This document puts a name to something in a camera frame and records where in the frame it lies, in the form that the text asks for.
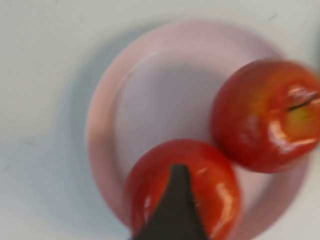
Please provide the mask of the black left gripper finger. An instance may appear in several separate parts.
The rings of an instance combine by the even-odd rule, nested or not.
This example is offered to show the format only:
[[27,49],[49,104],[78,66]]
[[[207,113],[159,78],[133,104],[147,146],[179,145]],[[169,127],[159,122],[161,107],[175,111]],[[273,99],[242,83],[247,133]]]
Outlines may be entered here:
[[206,240],[184,164],[171,167],[170,179],[156,210],[133,240]]

